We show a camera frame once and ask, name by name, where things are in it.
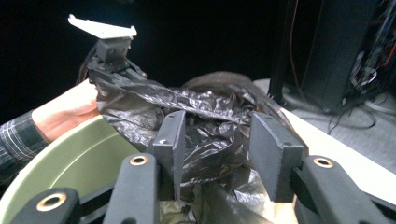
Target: green bin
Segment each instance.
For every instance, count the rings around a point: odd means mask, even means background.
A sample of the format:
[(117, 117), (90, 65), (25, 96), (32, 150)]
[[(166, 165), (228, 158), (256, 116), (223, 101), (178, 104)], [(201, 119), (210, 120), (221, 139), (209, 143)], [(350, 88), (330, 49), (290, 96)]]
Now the green bin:
[(137, 152), (102, 116), (78, 125), (20, 171), (0, 201), (0, 223), (44, 190), (68, 187), (83, 197), (114, 182), (122, 160)]

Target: black background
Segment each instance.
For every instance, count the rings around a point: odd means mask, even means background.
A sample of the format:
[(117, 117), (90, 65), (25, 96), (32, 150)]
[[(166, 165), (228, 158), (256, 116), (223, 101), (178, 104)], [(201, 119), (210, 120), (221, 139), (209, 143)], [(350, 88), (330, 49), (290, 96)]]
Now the black background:
[(232, 71), (269, 77), (277, 1), (0, 1), (0, 123), (73, 87), (96, 37), (68, 15), (137, 36), (128, 58), (149, 79), (177, 87), (192, 77)]

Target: gray floor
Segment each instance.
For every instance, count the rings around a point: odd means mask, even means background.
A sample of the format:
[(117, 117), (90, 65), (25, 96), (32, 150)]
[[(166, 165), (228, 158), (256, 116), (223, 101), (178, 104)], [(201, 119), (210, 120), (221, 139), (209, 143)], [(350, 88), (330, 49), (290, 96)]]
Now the gray floor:
[[(269, 79), (255, 81), (264, 92), (268, 92)], [(379, 95), (374, 104), (396, 109), (396, 100), (390, 94)], [(306, 120), (323, 132), (328, 133), (339, 117), (325, 116), (302, 109), (290, 109), (299, 118)], [(396, 174), (396, 116), (376, 112), (361, 105), (345, 113), (330, 135), (358, 151), (372, 161)]]

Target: person's arm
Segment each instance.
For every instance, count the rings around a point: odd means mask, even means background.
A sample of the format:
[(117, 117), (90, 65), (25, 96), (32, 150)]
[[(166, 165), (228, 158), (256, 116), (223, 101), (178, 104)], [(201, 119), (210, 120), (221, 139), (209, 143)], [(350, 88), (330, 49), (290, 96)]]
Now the person's arm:
[(99, 114), (97, 90), (88, 80), (0, 127), (0, 184), (48, 143)]

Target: brass ring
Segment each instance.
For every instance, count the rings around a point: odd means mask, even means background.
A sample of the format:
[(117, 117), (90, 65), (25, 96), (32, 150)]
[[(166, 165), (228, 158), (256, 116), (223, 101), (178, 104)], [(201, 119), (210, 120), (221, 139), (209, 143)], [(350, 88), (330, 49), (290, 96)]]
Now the brass ring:
[[(66, 194), (65, 193), (54, 193), (50, 196), (45, 197), (43, 200), (38, 202), (36, 209), (40, 212), (48, 212), (52, 209), (59, 207), (61, 204), (66, 201)], [(51, 199), (56, 199), (57, 201), (54, 203), (49, 203)]]
[(333, 164), (331, 161), (324, 158), (314, 158), (314, 163), (323, 168), (332, 168)]
[(149, 158), (145, 157), (145, 156), (136, 156), (133, 157), (129, 160), (129, 163), (131, 163), (131, 165), (143, 165), (146, 162), (148, 162)]

